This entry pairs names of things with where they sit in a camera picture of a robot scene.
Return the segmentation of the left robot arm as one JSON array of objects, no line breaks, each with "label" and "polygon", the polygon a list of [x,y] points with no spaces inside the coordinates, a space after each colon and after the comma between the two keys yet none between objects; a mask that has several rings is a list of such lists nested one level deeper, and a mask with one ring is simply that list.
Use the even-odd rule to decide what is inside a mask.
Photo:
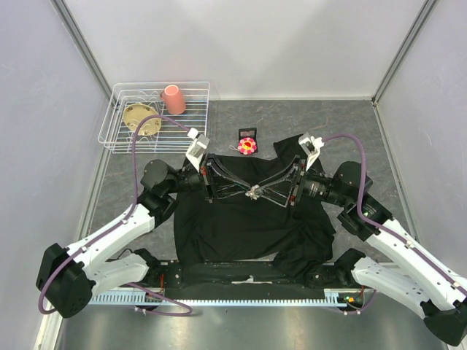
[{"label": "left robot arm", "polygon": [[121,285],[140,282],[145,287],[158,283],[160,263],[146,249],[123,259],[111,256],[134,239],[164,223],[174,212],[175,193],[201,191],[218,199],[223,190],[245,194],[252,185],[221,165],[214,154],[188,160],[180,170],[162,160],[150,161],[140,180],[132,204],[111,222],[90,236],[62,247],[46,248],[36,287],[40,291],[42,314],[59,313],[70,318],[91,299]]}]

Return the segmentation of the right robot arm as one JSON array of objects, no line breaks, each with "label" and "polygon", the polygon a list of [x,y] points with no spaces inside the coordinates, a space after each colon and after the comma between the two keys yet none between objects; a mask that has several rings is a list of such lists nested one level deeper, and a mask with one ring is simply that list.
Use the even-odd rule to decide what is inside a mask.
[{"label": "right robot arm", "polygon": [[466,336],[466,278],[448,268],[417,242],[401,223],[367,193],[372,180],[361,164],[342,163],[334,176],[295,159],[286,169],[253,186],[250,197],[294,206],[310,197],[343,210],[342,227],[389,257],[397,271],[349,250],[337,261],[334,278],[343,287],[355,282],[376,289],[418,315],[441,341],[458,346]]}]

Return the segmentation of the black t-shirt garment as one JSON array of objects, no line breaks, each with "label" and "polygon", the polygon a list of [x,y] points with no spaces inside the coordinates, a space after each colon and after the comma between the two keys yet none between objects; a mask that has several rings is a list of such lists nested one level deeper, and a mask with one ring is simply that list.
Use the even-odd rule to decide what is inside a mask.
[{"label": "black t-shirt garment", "polygon": [[177,195],[174,242],[184,265],[274,254],[277,270],[303,281],[332,258],[334,235],[328,214],[313,198],[284,208],[243,193],[213,202],[200,190]]}]

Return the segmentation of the pink white flower brooch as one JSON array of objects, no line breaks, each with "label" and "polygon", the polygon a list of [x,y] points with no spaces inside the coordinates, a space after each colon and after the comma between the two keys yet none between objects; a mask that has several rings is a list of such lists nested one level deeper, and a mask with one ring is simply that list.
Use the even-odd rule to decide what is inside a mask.
[{"label": "pink white flower brooch", "polygon": [[258,151],[258,146],[254,138],[245,137],[239,140],[237,146],[230,145],[229,149],[242,155],[252,155]]}]

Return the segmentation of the white leaf brooch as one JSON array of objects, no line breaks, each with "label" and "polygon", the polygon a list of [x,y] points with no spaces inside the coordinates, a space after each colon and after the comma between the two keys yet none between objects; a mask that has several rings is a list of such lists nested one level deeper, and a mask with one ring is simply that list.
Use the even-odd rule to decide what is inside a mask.
[{"label": "white leaf brooch", "polygon": [[262,197],[263,188],[259,184],[256,184],[246,191],[245,195],[252,200],[257,200]]}]

